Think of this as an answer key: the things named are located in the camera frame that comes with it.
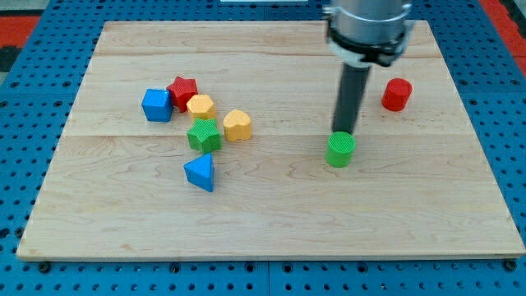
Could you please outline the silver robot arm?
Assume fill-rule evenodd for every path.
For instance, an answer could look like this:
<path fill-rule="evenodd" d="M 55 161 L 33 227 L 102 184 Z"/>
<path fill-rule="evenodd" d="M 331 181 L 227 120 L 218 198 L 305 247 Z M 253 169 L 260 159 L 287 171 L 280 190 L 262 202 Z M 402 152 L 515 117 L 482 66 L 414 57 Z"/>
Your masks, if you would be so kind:
<path fill-rule="evenodd" d="M 408 47 L 411 0 L 332 0 L 323 6 L 325 41 L 352 67 L 388 67 Z"/>

